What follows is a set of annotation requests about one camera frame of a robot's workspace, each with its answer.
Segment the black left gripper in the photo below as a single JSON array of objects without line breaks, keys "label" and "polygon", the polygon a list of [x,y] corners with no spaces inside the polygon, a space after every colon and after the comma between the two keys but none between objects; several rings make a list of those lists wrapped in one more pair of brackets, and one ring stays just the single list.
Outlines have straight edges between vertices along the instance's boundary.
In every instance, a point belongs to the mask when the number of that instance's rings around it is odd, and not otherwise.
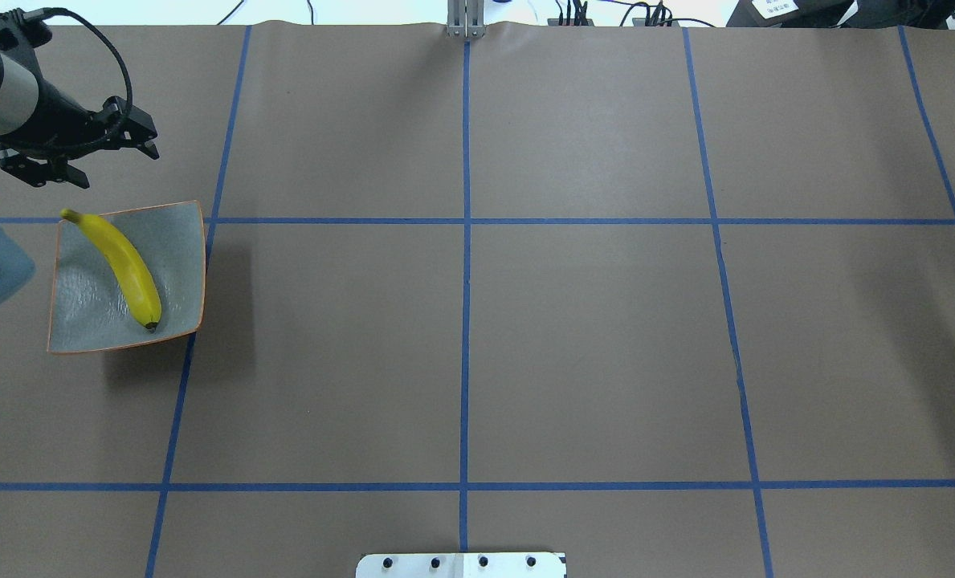
[{"label": "black left gripper", "polygon": [[[115,134],[105,140],[107,132],[116,127]],[[68,148],[65,153],[72,158],[81,158],[102,149],[133,148],[150,160],[158,160],[157,137],[153,117],[139,107],[129,105],[121,96],[110,96],[99,111],[92,111],[59,91],[55,85],[40,84],[35,111],[19,129],[19,139],[29,145],[19,148],[20,153],[0,149],[0,169],[36,188],[48,183],[68,183],[88,189],[87,174],[72,167],[66,157],[47,158],[61,147]]]}]

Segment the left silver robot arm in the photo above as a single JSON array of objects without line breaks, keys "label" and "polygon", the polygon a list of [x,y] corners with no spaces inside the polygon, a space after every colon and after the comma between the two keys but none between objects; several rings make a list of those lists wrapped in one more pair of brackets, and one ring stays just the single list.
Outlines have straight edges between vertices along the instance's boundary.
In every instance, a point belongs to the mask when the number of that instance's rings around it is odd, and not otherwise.
[{"label": "left silver robot arm", "polygon": [[[88,29],[120,67],[124,95],[99,110],[80,105],[43,75],[36,51],[51,41],[47,20],[72,18],[62,8],[0,12],[0,169],[29,186],[65,183],[88,188],[72,162],[104,150],[133,148],[157,160],[157,127],[133,105],[133,85],[120,52],[95,26]],[[0,304],[32,278],[28,254],[0,227]]]}]

